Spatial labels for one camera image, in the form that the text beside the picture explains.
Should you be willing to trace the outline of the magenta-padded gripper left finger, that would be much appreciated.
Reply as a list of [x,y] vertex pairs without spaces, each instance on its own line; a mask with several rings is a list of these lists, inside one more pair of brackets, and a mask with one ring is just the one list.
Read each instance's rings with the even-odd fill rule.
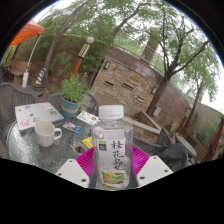
[[68,159],[55,175],[83,188],[88,188],[93,169],[94,149],[90,148],[77,159]]

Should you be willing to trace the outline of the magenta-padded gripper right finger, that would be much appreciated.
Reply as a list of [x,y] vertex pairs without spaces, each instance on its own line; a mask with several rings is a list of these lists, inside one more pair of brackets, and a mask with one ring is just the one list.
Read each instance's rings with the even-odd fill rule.
[[173,173],[158,156],[150,156],[137,147],[133,148],[132,169],[138,187],[146,186]]

